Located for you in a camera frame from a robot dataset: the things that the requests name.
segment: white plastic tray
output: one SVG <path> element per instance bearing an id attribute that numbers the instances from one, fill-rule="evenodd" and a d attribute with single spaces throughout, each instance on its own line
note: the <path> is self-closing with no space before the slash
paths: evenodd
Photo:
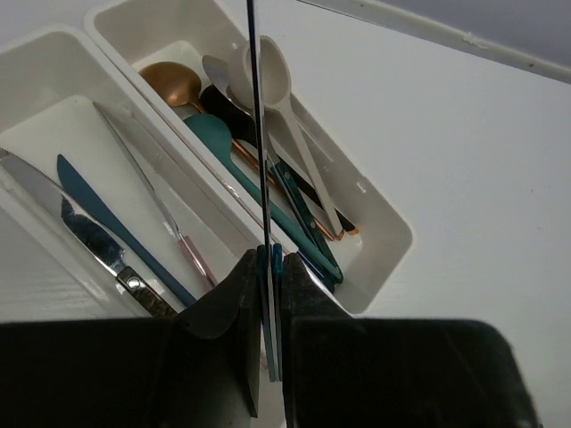
<path id="1" fill-rule="evenodd" d="M 244 41 L 223 7 L 214 0 L 119 0 L 90 11 L 85 25 L 89 36 L 184 138 L 192 152 L 220 180 L 236 189 L 246 211 L 260 225 L 261 210 L 255 201 L 137 74 L 153 62 L 182 62 L 195 70 L 203 87 L 207 87 L 202 56 L 227 60 L 236 44 Z M 331 243 L 331 248 L 345 277 L 335 296 L 350 312 L 363 312 L 411 246 L 412 233 L 399 213 L 357 170 L 343 145 L 327 134 L 296 97 L 294 112 L 306 136 L 312 135 L 307 138 L 308 144 L 336 207 L 360 230 L 358 235 Z M 296 150 L 280 129 L 271 128 L 270 132 L 281 144 L 281 152 L 299 166 Z M 283 231 L 275 225 L 273 231 L 286 252 L 296 251 Z"/>
<path id="2" fill-rule="evenodd" d="M 224 278 L 244 251 L 261 241 L 257 225 L 84 34 L 64 26 L 41 30 L 6 46 L 0 52 L 0 71 L 0 147 L 21 156 L 56 182 L 56 156 L 63 154 L 133 235 L 195 297 L 207 290 L 167 233 L 160 212 L 92 100 L 129 109 L 159 142 L 131 140 L 182 232 L 193 239 L 217 279 Z M 87 290 L 110 315 L 145 314 L 128 294 L 120 293 L 112 276 L 65 226 L 43 211 L 3 169 L 0 185 L 4 211 L 75 277 L 78 290 Z M 175 309 L 181 309 L 154 273 L 126 248 L 126 262 Z M 19 278 L 14 278 L 13 286 L 18 283 Z M 44 285 L 50 286 L 54 294 L 43 296 L 46 304 L 73 293 L 72 288 Z M 29 288 L 21 298 L 34 300 L 34 291 Z M 66 317 L 64 308 L 60 317 Z"/>

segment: knife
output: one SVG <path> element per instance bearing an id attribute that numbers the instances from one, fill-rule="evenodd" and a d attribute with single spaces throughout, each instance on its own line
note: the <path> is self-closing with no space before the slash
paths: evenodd
<path id="1" fill-rule="evenodd" d="M 120 149 L 125 154 L 125 157 L 127 158 L 128 162 L 133 167 L 133 170 L 137 173 L 137 176 L 141 180 L 141 183 L 145 186 L 146 191 L 149 193 L 149 195 L 153 199 L 154 204 L 156 205 L 156 207 L 159 209 L 162 216 L 164 217 L 164 219 L 166 221 L 165 226 L 167 227 L 167 229 L 169 229 L 170 235 L 174 236 L 175 240 L 177 241 L 179 249 L 182 251 L 183 255 L 185 256 L 186 261 L 188 261 L 188 263 L 194 267 L 195 271 L 201 276 L 202 280 L 207 285 L 209 285 L 209 288 L 214 288 L 214 286 L 217 283 L 216 276 L 214 276 L 210 267 L 208 266 L 208 263 L 206 263 L 206 260 L 204 259 L 202 254 L 198 251 L 198 249 L 196 248 L 196 246 L 194 245 L 194 243 L 192 242 L 190 237 L 182 234 L 182 232 L 178 228 L 177 222 L 175 221 L 175 219 L 170 214 L 169 209 L 164 204 L 161 197 L 157 194 L 156 190 L 153 187 L 153 184 L 151 183 L 151 181 L 149 180 L 149 178 L 146 176 L 145 172 L 143 171 L 143 168 L 141 168 L 141 166 L 139 165 L 139 163 L 135 159 L 135 156 L 133 155 L 131 150 L 128 148 L 127 143 L 125 143 L 125 141 L 123 141 L 119 132 L 115 128 L 115 125 L 112 124 L 110 117 L 111 116 L 117 117 L 120 114 L 122 114 L 127 119 L 131 119 L 135 123 L 137 123 L 137 125 L 140 127 L 140 129 L 142 129 L 150 138 L 154 139 L 153 136 L 151 136 L 151 134 L 135 118 L 135 116 L 133 116 L 133 114 L 131 112 L 129 112 L 127 114 L 126 112 L 118 111 L 117 109 L 113 109 L 112 107 L 108 107 L 108 106 L 101 104 L 101 103 L 95 103 L 94 102 L 93 105 L 94 105 L 95 109 L 99 112 L 99 114 L 101 115 L 101 118 L 105 122 L 105 125 L 108 127 L 109 132 L 113 135 L 113 138 L 117 142 L 117 145 L 120 147 Z"/>
<path id="2" fill-rule="evenodd" d="M 60 220 L 149 314 L 153 317 L 174 317 L 177 314 L 132 267 L 125 264 L 125 249 L 54 181 L 15 154 L 2 149 L 0 165 L 42 207 Z"/>
<path id="3" fill-rule="evenodd" d="M 189 307 L 196 303 L 190 292 L 129 232 L 62 154 L 57 156 L 57 174 L 63 190 L 80 203 L 93 218 L 123 240 L 183 305 Z"/>

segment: silver knife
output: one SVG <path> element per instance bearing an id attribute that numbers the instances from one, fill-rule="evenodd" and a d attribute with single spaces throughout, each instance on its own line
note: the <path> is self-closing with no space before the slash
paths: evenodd
<path id="1" fill-rule="evenodd" d="M 132 267 L 125 264 L 125 249 L 54 181 L 3 149 L 0 149 L 0 166 L 44 209 L 60 220 L 153 317 L 174 317 L 177 314 Z"/>
<path id="2" fill-rule="evenodd" d="M 151 183 L 151 181 L 146 176 L 145 172 L 143 171 L 143 169 L 141 168 L 141 166 L 139 165 L 139 163 L 135 159 L 135 156 L 133 155 L 133 153 L 128 148 L 127 143 L 125 143 L 125 141 L 123 141 L 123 139 L 121 138 L 119 132 L 115 128 L 115 125 L 112 124 L 110 117 L 111 116 L 117 117 L 120 114 L 127 116 L 128 119 L 131 119 L 135 123 L 137 123 L 137 125 L 145 132 L 145 134 L 149 138 L 154 140 L 154 137 L 151 135 L 151 133 L 149 131 L 147 131 L 147 129 L 143 126 L 143 124 L 141 124 L 135 118 L 135 116 L 133 116 L 132 112 L 129 111 L 128 113 L 126 113 L 124 111 L 117 111 L 117 109 L 113 109 L 112 107 L 108 107 L 106 105 L 103 105 L 101 103 L 96 103 L 96 102 L 94 102 L 93 105 L 94 105 L 95 109 L 99 112 L 99 114 L 101 115 L 103 121 L 105 122 L 105 125 L 107 125 L 109 131 L 112 133 L 113 138 L 115 139 L 115 141 L 119 145 L 120 149 L 125 154 L 125 157 L 127 158 L 128 162 L 133 167 L 133 170 L 137 173 L 139 179 L 141 180 L 141 182 L 145 186 L 146 191 L 149 193 L 149 195 L 153 199 L 154 204 L 156 205 L 156 207 L 159 209 L 162 216 L 166 220 L 166 222 L 167 222 L 166 225 L 168 225 L 167 228 L 169 229 L 170 233 L 176 239 L 176 241 L 178 243 L 178 247 L 180 248 L 183 255 L 185 256 L 186 261 L 188 261 L 192 266 L 194 266 L 196 272 L 201 276 L 202 280 L 209 286 L 209 288 L 214 288 L 216 286 L 216 283 L 217 283 L 216 276 L 214 276 L 214 274 L 212 273 L 208 264 L 206 263 L 206 260 L 201 255 L 201 253 L 198 251 L 198 249 L 196 248 L 196 246 L 194 245 L 192 240 L 188 236 L 185 236 L 182 234 L 182 232 L 180 232 L 180 229 L 178 228 L 177 222 L 172 217 L 172 215 L 169 212 L 169 209 L 164 204 L 162 199 L 159 197 L 157 192 L 154 190 L 153 184 Z"/>

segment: thin metal rod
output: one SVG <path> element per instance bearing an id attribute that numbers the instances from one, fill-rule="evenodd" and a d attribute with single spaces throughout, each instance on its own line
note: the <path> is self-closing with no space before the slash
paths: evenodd
<path id="1" fill-rule="evenodd" d="M 254 119 L 256 125 L 256 141 L 258 143 L 258 159 L 260 160 L 260 190 L 261 190 L 261 210 L 264 225 L 264 252 L 265 252 L 265 272 L 267 283 L 267 298 L 269 311 L 269 329 L 271 337 L 271 355 L 267 357 L 273 364 L 269 367 L 273 368 L 273 374 L 270 379 L 278 378 L 278 370 L 276 364 L 277 359 L 277 327 L 276 327 L 276 307 L 274 299 L 274 286 L 271 274 L 271 216 L 269 212 L 269 186 L 268 186 L 268 150 L 266 147 L 266 123 L 264 120 L 264 103 L 261 86 L 261 70 L 260 70 L 260 34 L 258 33 L 258 9 L 255 0 L 246 0 L 248 12 L 248 33 L 250 38 L 250 55 L 252 59 L 252 86 L 254 101 Z"/>

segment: teal knife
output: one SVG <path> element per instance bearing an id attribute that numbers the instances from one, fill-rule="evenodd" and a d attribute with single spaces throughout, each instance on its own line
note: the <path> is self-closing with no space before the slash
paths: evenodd
<path id="1" fill-rule="evenodd" d="M 183 305 L 191 306 L 196 302 L 196 299 L 190 292 L 129 232 L 62 154 L 57 156 L 57 174 L 63 190 L 75 199 L 93 218 L 122 239 L 177 296 Z"/>

